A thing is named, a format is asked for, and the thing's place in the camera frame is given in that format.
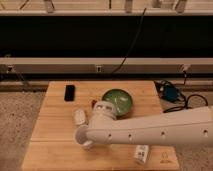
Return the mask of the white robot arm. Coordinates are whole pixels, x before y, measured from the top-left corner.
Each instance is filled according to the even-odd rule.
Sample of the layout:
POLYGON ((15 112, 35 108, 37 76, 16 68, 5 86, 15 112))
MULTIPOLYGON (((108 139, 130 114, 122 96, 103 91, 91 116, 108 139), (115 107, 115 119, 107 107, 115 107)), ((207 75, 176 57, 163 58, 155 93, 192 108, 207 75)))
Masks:
POLYGON ((86 130, 103 144, 213 146, 213 106, 117 120, 115 106, 98 101, 86 130))

